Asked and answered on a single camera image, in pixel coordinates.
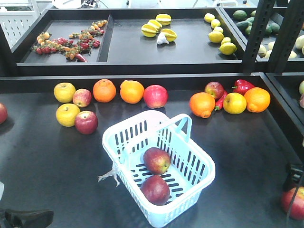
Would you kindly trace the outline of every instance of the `green fruit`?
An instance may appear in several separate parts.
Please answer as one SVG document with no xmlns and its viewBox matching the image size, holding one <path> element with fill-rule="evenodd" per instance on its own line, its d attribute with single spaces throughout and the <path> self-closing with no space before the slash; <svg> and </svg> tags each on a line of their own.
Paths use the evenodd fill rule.
<svg viewBox="0 0 304 228">
<path fill-rule="evenodd" d="M 232 14 L 232 17 L 235 20 L 242 21 L 242 20 L 245 20 L 247 18 L 247 13 L 243 10 L 237 10 Z"/>
<path fill-rule="evenodd" d="M 257 12 L 256 10 L 252 11 L 251 14 L 250 14 L 250 16 L 255 17 L 256 16 L 256 12 Z"/>
<path fill-rule="evenodd" d="M 270 36 L 271 31 L 272 31 L 271 27 L 269 25 L 267 25 L 266 29 L 265 29 L 265 36 Z"/>
<path fill-rule="evenodd" d="M 236 26 L 239 30 L 245 31 L 245 29 L 249 26 L 249 21 L 240 21 L 236 23 Z"/>
<path fill-rule="evenodd" d="M 250 18 L 247 18 L 246 21 L 250 21 L 251 23 L 253 23 L 253 21 L 255 20 L 254 17 L 250 17 Z"/>
<path fill-rule="evenodd" d="M 246 33 L 248 36 L 250 35 L 251 29 L 252 29 L 252 26 L 248 26 L 248 27 L 245 29 L 245 33 Z"/>
<path fill-rule="evenodd" d="M 280 26 L 276 23 L 271 23 L 269 24 L 270 28 L 271 28 L 271 33 L 272 34 L 278 34 L 279 30 L 280 30 Z"/>
</svg>

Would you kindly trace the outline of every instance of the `orange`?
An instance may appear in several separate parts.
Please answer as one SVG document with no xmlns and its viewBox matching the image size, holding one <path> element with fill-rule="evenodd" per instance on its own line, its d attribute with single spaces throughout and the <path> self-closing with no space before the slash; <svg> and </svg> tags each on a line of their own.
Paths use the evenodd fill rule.
<svg viewBox="0 0 304 228">
<path fill-rule="evenodd" d="M 252 113 L 260 113 L 270 104 L 270 94 L 260 87 L 249 89 L 244 97 L 247 101 L 247 110 Z"/>
<path fill-rule="evenodd" d="M 206 92 L 196 93 L 190 98 L 189 106 L 196 116 L 208 118 L 214 109 L 215 99 Z"/>
<path fill-rule="evenodd" d="M 109 79 L 101 79 L 94 84 L 93 96 L 96 101 L 107 103 L 114 99 L 116 87 Z"/>
<path fill-rule="evenodd" d="M 120 85 L 120 96 L 129 104 L 138 103 L 143 97 L 144 87 L 138 81 L 124 80 Z"/>
</svg>

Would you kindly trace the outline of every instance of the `apple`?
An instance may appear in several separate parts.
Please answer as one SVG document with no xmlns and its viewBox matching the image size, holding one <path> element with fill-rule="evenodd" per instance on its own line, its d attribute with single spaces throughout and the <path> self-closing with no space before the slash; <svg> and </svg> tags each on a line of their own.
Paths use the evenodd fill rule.
<svg viewBox="0 0 304 228">
<path fill-rule="evenodd" d="M 92 100 L 92 93 L 87 89 L 78 89 L 73 95 L 73 103 L 79 108 L 87 107 Z"/>
<path fill-rule="evenodd" d="M 168 101 L 168 91 L 161 85 L 150 85 L 143 92 L 143 100 L 149 108 L 164 107 Z"/>
<path fill-rule="evenodd" d="M 143 154 L 143 163 L 150 173 L 162 175 L 171 165 L 171 158 L 166 151 L 151 147 Z"/>
<path fill-rule="evenodd" d="M 229 93 L 223 101 L 223 108 L 229 114 L 240 114 L 247 106 L 246 98 L 239 93 Z"/>
<path fill-rule="evenodd" d="M 82 111 L 75 118 L 75 128 L 82 134 L 92 134 L 97 126 L 98 118 L 92 111 Z"/>
<path fill-rule="evenodd" d="M 147 200 L 158 206 L 165 205 L 170 197 L 167 182 L 159 175 L 148 177 L 140 187 Z"/>
<path fill-rule="evenodd" d="M 8 110 L 3 103 L 0 103 L 0 124 L 8 118 Z"/>
<path fill-rule="evenodd" d="M 292 188 L 289 191 L 285 191 L 281 197 L 281 204 L 283 210 L 287 213 L 289 209 L 289 205 L 291 199 L 294 195 L 296 188 Z M 304 219 L 304 187 L 299 187 L 298 192 L 295 195 L 295 199 L 290 211 L 290 217 L 296 220 L 303 220 Z"/>
<path fill-rule="evenodd" d="M 299 93 L 301 95 L 304 94 L 304 81 L 302 81 L 299 85 Z"/>
<path fill-rule="evenodd" d="M 213 96 L 215 100 L 218 100 L 223 96 L 224 87 L 219 82 L 209 82 L 205 86 L 205 92 Z"/>
<path fill-rule="evenodd" d="M 80 109 L 76 104 L 62 104 L 56 110 L 56 119 L 64 127 L 72 127 L 75 125 L 75 118 L 80 113 Z"/>
<path fill-rule="evenodd" d="M 54 96 L 61 103 L 69 103 L 73 100 L 75 91 L 72 83 L 62 82 L 54 87 Z"/>
</svg>

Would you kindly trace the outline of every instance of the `plastic basket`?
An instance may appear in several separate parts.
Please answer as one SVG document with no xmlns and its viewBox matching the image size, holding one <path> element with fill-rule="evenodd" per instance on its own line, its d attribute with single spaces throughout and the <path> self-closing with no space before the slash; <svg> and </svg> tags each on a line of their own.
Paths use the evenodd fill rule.
<svg viewBox="0 0 304 228">
<path fill-rule="evenodd" d="M 118 168 L 118 176 L 155 228 L 164 227 L 193 206 L 215 178 L 213 160 L 190 138 L 191 125 L 186 114 L 170 119 L 162 112 L 149 110 L 109 127 L 103 135 L 103 147 Z M 140 190 L 151 176 L 142 155 L 153 146 L 171 157 L 171 166 L 162 175 L 170 188 L 170 198 L 163 206 L 151 204 Z"/>
</svg>

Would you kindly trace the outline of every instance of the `red chili pepper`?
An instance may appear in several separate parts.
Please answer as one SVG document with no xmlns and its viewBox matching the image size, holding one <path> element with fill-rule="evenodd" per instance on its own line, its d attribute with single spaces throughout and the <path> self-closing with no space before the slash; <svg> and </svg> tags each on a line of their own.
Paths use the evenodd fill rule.
<svg viewBox="0 0 304 228">
<path fill-rule="evenodd" d="M 227 96 L 227 92 L 226 90 L 224 90 L 224 93 L 222 95 L 222 97 L 215 103 L 215 106 L 214 106 L 214 111 L 216 110 L 221 110 L 223 108 L 223 102 L 225 100 L 225 97 Z"/>
<path fill-rule="evenodd" d="M 81 54 L 79 54 L 79 53 L 77 53 L 77 54 L 75 55 L 75 58 L 77 58 L 79 62 L 85 62 L 85 63 L 87 63 L 86 58 L 84 58 L 84 57 L 83 57 Z"/>
<path fill-rule="evenodd" d="M 255 86 L 250 82 L 243 79 L 239 79 L 235 81 L 234 87 L 232 88 L 233 88 L 233 92 L 244 95 L 249 89 L 252 89 L 253 87 Z"/>
</svg>

